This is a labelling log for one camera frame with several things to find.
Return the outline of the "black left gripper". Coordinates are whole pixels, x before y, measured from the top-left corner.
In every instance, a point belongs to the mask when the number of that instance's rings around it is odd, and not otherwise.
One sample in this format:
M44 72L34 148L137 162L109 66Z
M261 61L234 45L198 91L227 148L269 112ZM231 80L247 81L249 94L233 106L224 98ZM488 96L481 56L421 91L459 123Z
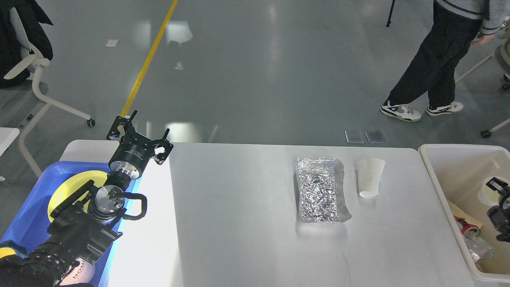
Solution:
M165 130L161 139L151 140L151 145L137 142L137 132L132 124L137 113L133 111L130 116L117 116L107 134L107 140L120 142L108 163L110 170L120 171L131 179L142 176L151 158L162 165L174 148L168 140L170 129Z

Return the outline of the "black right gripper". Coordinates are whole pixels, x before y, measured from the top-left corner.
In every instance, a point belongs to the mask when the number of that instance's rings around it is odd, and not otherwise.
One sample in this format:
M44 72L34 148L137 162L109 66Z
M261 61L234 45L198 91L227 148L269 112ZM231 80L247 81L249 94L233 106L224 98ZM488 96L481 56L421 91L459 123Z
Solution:
M510 242L510 213L509 213L509 194L510 188L509 183L502 180L499 177L492 177L486 182L486 186L499 194L500 200L499 205L490 207L487 211L487 216L490 222L499 232L496 236L496 240L501 242Z

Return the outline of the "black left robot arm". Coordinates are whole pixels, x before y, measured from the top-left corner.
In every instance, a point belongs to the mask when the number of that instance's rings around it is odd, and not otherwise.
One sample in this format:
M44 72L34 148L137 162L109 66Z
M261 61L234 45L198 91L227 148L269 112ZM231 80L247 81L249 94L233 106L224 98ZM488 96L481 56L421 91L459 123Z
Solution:
M49 238L26 257L16 254L1 259L2 287L58 287L79 259L94 265L108 247L122 236L114 226L122 219L140 220L147 213L147 198L130 193L128 187L140 178L153 159L162 165L173 149L167 128L152 140L135 131L130 117L117 116L108 140L119 142L108 162L110 168L101 187L89 179L52 211Z

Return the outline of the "person hand at hip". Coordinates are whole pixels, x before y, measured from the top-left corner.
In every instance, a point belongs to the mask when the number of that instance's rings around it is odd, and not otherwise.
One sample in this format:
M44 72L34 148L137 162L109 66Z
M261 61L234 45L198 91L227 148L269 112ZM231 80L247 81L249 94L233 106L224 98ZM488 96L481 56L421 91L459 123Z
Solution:
M490 42L490 40L494 39L496 34L490 34L486 35L483 33L479 33L477 37L471 41L471 45L485 45L486 43Z

